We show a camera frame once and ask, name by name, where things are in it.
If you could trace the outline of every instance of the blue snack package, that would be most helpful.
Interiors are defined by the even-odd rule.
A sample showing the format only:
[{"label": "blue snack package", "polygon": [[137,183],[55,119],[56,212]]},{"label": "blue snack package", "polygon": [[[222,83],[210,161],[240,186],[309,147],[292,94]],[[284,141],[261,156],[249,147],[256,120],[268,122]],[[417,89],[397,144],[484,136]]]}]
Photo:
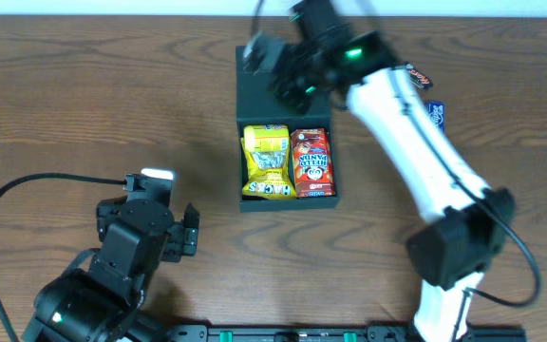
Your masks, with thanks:
[{"label": "blue snack package", "polygon": [[427,114],[429,115],[429,120],[432,121],[434,125],[444,133],[444,117],[446,116],[446,105],[440,101],[428,101],[425,103],[427,105]]}]

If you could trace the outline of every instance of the white robotic arm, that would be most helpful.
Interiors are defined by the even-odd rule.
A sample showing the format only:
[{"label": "white robotic arm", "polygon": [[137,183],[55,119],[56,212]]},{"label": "white robotic arm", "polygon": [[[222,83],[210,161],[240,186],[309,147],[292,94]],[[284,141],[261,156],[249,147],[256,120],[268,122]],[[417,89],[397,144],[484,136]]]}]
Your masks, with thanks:
[{"label": "white robotic arm", "polygon": [[[474,204],[451,178],[431,147],[466,188],[483,198],[482,190],[488,188],[487,183],[465,163],[429,120],[404,68],[385,68],[368,75],[361,85],[349,89],[347,105],[386,150],[426,223],[443,218],[447,207],[462,210]],[[472,273],[447,291],[423,280],[421,304],[414,325],[425,341],[452,341],[466,333],[465,318],[471,295],[463,300],[463,291],[476,288],[483,276],[484,273]]]}]

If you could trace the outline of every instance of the wood grain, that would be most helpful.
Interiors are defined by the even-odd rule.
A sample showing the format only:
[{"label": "wood grain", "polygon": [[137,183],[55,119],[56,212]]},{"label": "wood grain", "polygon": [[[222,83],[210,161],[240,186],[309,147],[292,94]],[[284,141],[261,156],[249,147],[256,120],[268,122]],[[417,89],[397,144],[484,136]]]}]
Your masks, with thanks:
[{"label": "wood grain", "polygon": [[[358,28],[368,24],[355,20]],[[386,18],[387,39],[448,104],[447,135],[493,186],[515,194],[538,257],[539,303],[477,299],[470,321],[547,341],[547,20]],[[283,19],[263,29],[294,38]],[[402,180],[348,113],[335,113],[335,210],[238,212],[234,48],[249,19],[0,17],[0,186],[34,172],[178,175],[173,208],[202,214],[198,255],[161,265],[147,311],[213,324],[360,325],[410,320],[419,278],[403,242],[421,223]],[[98,244],[93,210],[122,189],[40,180],[0,204],[0,292],[20,333],[39,290]],[[482,284],[518,299],[531,278],[508,244]],[[0,341],[5,339],[0,324]]]}]

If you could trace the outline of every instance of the snack package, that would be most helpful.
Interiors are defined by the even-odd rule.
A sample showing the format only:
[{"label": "snack package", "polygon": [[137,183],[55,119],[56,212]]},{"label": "snack package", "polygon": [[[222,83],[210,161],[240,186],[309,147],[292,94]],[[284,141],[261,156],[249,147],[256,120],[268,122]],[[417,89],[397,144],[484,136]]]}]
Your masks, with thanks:
[{"label": "snack package", "polygon": [[299,198],[334,195],[332,159],[324,128],[292,133],[292,166]]},{"label": "snack package", "polygon": [[296,197],[289,178],[289,129],[283,124],[246,126],[242,148],[248,166],[248,182],[242,194],[268,200]]}]

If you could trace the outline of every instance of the dark green box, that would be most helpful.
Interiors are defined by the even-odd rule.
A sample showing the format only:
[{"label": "dark green box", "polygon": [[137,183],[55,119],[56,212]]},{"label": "dark green box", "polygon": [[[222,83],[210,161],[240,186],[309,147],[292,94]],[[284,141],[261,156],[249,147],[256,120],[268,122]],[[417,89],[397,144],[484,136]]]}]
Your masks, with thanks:
[{"label": "dark green box", "polygon": [[[244,47],[236,47],[236,75],[237,75],[237,144],[240,156],[240,203],[242,213],[303,210],[334,208],[339,202],[339,165],[334,154],[334,140],[330,127],[329,97],[317,95],[310,110],[302,115],[295,113],[281,105],[274,95],[268,91],[271,75],[269,73],[252,73],[244,71],[242,51]],[[307,199],[259,199],[242,195],[242,187],[248,182],[248,168],[242,150],[240,138],[244,134],[244,127],[251,124],[285,124],[291,133],[300,128],[324,128],[329,133],[330,154],[334,172],[335,196]],[[292,160],[289,160],[289,176],[294,184]]]}]

